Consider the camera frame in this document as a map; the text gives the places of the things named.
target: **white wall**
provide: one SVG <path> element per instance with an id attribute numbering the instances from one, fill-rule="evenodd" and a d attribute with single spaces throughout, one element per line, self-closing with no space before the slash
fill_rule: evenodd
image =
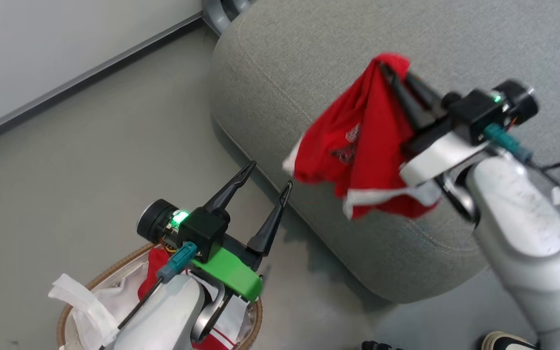
<path id="1" fill-rule="evenodd" d="M 200 11 L 201 0 L 0 0 L 0 124 Z"/>

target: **gray sofa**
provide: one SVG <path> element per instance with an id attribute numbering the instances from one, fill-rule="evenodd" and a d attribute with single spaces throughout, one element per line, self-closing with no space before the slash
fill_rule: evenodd
<path id="1" fill-rule="evenodd" d="M 378 53 L 409 57 L 438 91 L 517 78 L 540 114 L 516 134 L 539 162 L 560 160 L 560 2 L 551 0 L 258 0 L 220 37 L 212 113 L 276 187 L 300 135 Z M 332 187 L 300 185 L 293 207 L 372 292 L 410 303 L 485 267 L 473 228 L 443 202 L 411 221 L 342 215 Z"/>

